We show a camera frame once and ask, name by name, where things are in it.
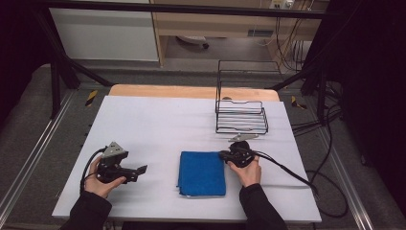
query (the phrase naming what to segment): black curtain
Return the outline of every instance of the black curtain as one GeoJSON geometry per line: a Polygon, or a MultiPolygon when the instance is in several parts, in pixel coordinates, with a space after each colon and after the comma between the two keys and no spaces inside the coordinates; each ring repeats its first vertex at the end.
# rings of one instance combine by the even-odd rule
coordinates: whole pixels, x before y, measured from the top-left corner
{"type": "MultiPolygon", "coordinates": [[[[343,85],[341,105],[361,154],[406,216],[405,16],[401,1],[361,1],[324,65],[327,79],[343,85]]],[[[330,28],[320,30],[325,35],[330,28]]],[[[326,44],[324,37],[315,37],[308,58],[326,44]]]]}
{"type": "MultiPolygon", "coordinates": [[[[51,61],[47,40],[27,4],[23,0],[0,3],[0,125],[18,103],[33,71],[51,61]]],[[[44,14],[56,31],[50,12],[44,14]]]]}

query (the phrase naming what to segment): white table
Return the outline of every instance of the white table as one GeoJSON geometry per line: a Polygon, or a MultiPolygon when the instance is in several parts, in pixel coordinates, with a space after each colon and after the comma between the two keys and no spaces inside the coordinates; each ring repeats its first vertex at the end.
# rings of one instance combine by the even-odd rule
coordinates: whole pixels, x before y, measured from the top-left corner
{"type": "MultiPolygon", "coordinates": [[[[283,103],[263,102],[269,132],[248,141],[252,150],[270,154],[306,178],[283,103]]],[[[119,220],[236,222],[246,217],[239,204],[240,184],[225,165],[227,194],[185,197],[176,188],[182,150],[227,150],[234,134],[215,133],[214,99],[107,96],[63,189],[53,216],[69,218],[79,197],[79,181],[96,150],[116,141],[129,155],[122,167],[147,172],[115,189],[109,217],[119,220]]],[[[270,202],[287,222],[319,222],[311,190],[264,159],[262,181],[270,202]]]]}

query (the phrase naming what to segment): folded towel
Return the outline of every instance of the folded towel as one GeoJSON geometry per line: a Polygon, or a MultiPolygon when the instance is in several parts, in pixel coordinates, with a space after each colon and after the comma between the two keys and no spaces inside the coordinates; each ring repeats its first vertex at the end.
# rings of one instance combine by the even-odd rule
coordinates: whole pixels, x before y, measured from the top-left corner
{"type": "Polygon", "coordinates": [[[218,151],[182,151],[178,187],[184,196],[225,196],[224,163],[218,151]]]}

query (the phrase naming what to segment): human hand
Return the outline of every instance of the human hand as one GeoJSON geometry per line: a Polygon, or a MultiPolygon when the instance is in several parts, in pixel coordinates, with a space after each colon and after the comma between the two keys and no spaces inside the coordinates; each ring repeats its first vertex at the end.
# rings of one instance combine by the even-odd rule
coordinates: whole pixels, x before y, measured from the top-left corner
{"type": "Polygon", "coordinates": [[[260,183],[261,168],[259,165],[259,156],[255,156],[254,160],[244,168],[237,167],[233,162],[229,161],[227,164],[230,169],[234,171],[245,188],[260,183]]]}
{"type": "Polygon", "coordinates": [[[98,180],[97,171],[98,165],[102,157],[99,156],[95,161],[90,165],[89,176],[84,182],[84,190],[89,193],[94,193],[103,198],[107,198],[108,194],[115,188],[119,187],[123,182],[125,182],[125,177],[119,177],[114,181],[104,184],[98,180]]]}

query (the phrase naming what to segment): white cabinet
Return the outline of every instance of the white cabinet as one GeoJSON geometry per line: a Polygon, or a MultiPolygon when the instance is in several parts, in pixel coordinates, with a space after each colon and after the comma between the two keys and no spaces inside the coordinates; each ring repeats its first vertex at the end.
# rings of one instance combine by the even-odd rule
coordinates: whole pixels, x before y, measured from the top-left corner
{"type": "Polygon", "coordinates": [[[158,61],[150,12],[50,10],[70,58],[158,61]]]}

